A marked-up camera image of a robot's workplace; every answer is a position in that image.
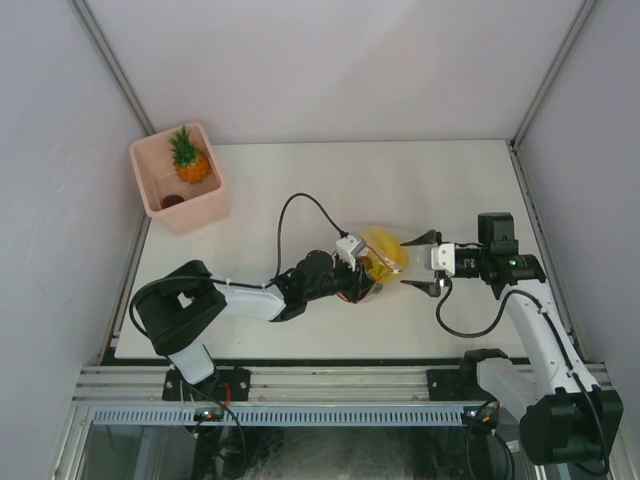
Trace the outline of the clear zip top bag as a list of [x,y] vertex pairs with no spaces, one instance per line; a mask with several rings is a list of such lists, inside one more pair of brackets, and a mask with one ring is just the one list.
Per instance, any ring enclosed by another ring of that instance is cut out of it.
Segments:
[[338,273],[345,273],[350,286],[338,297],[357,304],[395,290],[399,285],[425,293],[433,288],[433,275],[425,268],[428,252],[413,245],[405,228],[375,224],[352,224],[336,241],[332,254]]

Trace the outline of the purple fake onion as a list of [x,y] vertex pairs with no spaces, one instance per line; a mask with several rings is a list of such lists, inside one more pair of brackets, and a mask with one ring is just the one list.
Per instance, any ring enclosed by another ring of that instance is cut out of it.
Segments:
[[161,200],[160,205],[162,209],[167,209],[167,208],[171,208],[172,206],[178,205],[184,201],[185,199],[180,195],[168,195]]

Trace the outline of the fake pineapple green crown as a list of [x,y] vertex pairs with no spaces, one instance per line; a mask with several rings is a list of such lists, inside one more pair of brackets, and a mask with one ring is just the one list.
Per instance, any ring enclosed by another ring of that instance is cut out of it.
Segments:
[[174,132],[169,143],[179,179],[190,185],[202,183],[211,173],[211,166],[206,154],[192,142],[185,125]]

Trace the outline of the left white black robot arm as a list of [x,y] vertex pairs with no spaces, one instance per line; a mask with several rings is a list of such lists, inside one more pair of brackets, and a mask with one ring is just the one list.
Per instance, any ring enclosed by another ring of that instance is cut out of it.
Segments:
[[129,304],[134,327],[155,353],[179,371],[196,399],[215,395],[219,376],[201,334],[219,317],[251,317],[285,322],[302,315],[308,303],[341,296],[358,303],[375,288],[370,262],[354,264],[336,254],[314,250],[265,286],[216,279],[200,260],[141,287]]

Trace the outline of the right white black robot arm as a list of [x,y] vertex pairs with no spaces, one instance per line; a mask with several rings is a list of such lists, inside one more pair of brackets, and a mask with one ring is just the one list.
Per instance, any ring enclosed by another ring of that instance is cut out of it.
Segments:
[[439,300],[438,325],[466,336],[445,324],[443,304],[455,279],[482,280],[500,303],[497,314],[511,318],[535,375],[522,376],[498,349],[469,351],[465,357],[473,365],[459,374],[461,391],[473,399],[488,393],[507,409],[533,464],[573,464],[590,475],[607,475],[623,402],[615,390],[600,386],[574,348],[539,260],[519,251],[512,215],[480,214],[475,242],[447,242],[429,230],[407,244],[423,249],[421,262],[434,274],[431,282],[410,284]]

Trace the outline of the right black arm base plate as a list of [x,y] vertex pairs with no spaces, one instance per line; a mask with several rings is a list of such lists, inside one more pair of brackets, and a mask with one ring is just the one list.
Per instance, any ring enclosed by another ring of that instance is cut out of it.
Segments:
[[457,368],[429,369],[426,371],[426,378],[431,401],[471,401],[483,398],[471,377]]

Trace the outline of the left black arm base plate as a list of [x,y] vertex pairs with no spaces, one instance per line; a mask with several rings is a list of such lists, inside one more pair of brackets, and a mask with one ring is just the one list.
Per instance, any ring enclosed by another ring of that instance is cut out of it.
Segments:
[[217,369],[209,378],[192,385],[177,369],[166,373],[162,399],[164,401],[204,402],[209,399],[229,404],[248,400],[251,372],[243,368]]

